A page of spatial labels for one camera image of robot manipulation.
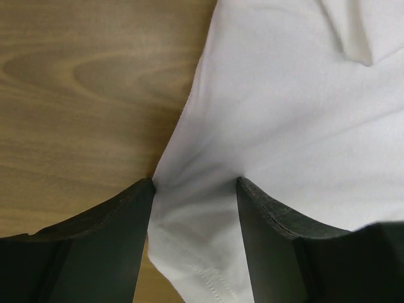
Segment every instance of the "brown wood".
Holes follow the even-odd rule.
[[[153,173],[215,0],[0,0],[0,236]],[[181,302],[145,258],[135,302]]]

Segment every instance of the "wood grain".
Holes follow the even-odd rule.
[[[0,236],[153,173],[215,0],[0,0]],[[144,257],[135,302],[181,302]]]

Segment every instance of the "white fabric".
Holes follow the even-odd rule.
[[[404,47],[403,0],[322,0],[351,60],[370,66]]]
[[[367,68],[337,40],[319,1],[219,0],[154,176],[149,256],[186,302],[253,302],[240,175],[343,229],[404,220],[404,50]]]

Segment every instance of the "black plastic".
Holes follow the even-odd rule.
[[[404,222],[330,227],[237,180],[256,303],[404,302]]]
[[[0,302],[132,303],[154,193],[143,179],[35,235],[0,239]]]

